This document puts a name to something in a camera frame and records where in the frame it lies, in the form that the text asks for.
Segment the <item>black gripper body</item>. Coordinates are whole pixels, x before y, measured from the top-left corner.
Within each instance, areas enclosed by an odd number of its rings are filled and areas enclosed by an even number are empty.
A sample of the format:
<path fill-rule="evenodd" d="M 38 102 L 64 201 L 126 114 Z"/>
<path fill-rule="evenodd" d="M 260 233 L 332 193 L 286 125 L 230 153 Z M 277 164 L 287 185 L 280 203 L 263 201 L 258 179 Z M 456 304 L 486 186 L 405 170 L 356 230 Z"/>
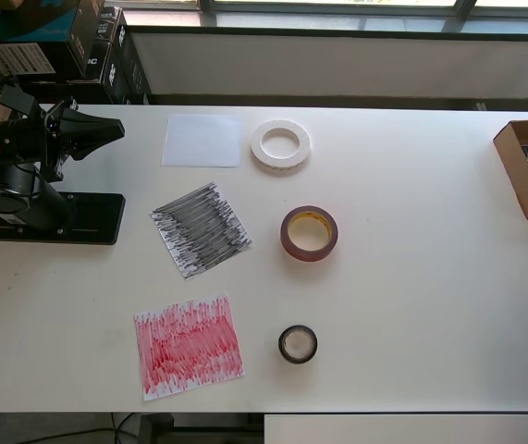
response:
<path fill-rule="evenodd" d="M 40 173 L 46 181 L 62 181 L 62 168 L 67 160 L 65 138 L 60 129 L 65 120 L 64 113 L 77 111 L 78 104 L 73 97 L 66 97 L 43 112 L 43 127 L 45 130 L 44 148 L 40 161 Z"/>

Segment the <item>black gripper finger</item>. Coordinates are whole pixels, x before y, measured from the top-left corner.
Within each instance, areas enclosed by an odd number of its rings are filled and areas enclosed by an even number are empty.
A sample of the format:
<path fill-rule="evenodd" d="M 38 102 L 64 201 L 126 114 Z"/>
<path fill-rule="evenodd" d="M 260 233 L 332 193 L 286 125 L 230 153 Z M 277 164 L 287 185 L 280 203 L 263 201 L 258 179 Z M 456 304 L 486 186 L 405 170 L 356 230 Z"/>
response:
<path fill-rule="evenodd" d="M 82 160 L 87 155 L 99 148 L 122 139 L 124 132 L 121 130 L 90 131 L 73 138 L 69 142 L 68 154 L 74 160 Z"/>
<path fill-rule="evenodd" d="M 119 119 L 90 116 L 68 109 L 67 133 L 75 137 L 123 137 L 124 126 Z"/>

